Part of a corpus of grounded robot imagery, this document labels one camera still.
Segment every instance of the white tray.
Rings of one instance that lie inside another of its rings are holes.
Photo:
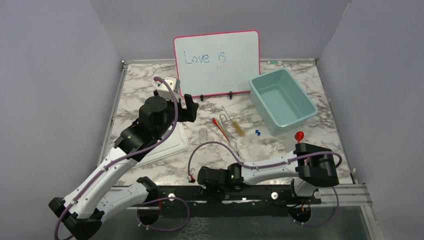
[[[164,143],[149,152],[139,163],[137,163],[137,165],[134,166],[134,168],[175,155],[187,150],[188,148],[189,139],[187,138],[186,131],[184,130],[183,124],[178,122],[172,135],[169,136]],[[115,160],[125,155],[125,152],[120,148],[112,148],[105,158]]]

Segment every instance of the gray wall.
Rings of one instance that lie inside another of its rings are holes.
[[[387,240],[423,239],[424,2],[354,0],[318,62]]]
[[[257,29],[262,58],[319,58],[349,0],[91,0],[119,56],[173,59],[177,36]]]
[[[94,169],[119,74],[88,0],[0,1],[0,239],[53,239],[48,203]]]

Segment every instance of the whiteboard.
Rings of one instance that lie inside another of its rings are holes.
[[[256,30],[178,36],[173,43],[181,95],[248,92],[260,73]]]

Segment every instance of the pink whiteboard frame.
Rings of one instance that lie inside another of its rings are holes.
[[[244,33],[244,32],[256,32],[257,33],[257,43],[259,46],[257,46],[258,49],[258,65],[259,65],[259,72],[257,73],[258,75],[261,74],[261,38],[259,35],[259,32],[255,29],[251,29],[251,30],[242,30],[242,31],[225,31],[225,32],[216,32],[216,33],[204,33],[204,34],[194,34],[194,35],[185,35],[185,36],[176,36],[173,39],[173,54],[175,56],[175,67],[176,67],[176,76],[178,79],[180,79],[180,75],[178,73],[178,63],[177,63],[177,51],[175,49],[175,40],[178,38],[187,38],[187,37],[197,37],[197,36],[207,36],[207,35],[219,35],[219,34],[233,34],[233,33]],[[233,92],[233,94],[248,94],[251,91],[235,91]],[[183,91],[181,90],[181,85],[179,87],[179,94],[181,95],[181,97],[184,97],[183,95]],[[212,97],[212,96],[223,96],[223,95],[228,95],[228,92],[221,92],[221,93],[211,93],[211,94],[204,94],[204,97]],[[200,95],[194,95],[192,96],[193,98],[200,98]]]

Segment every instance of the light blue plastic bin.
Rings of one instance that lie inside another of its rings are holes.
[[[302,125],[318,108],[287,69],[250,81],[250,100],[273,136]]]

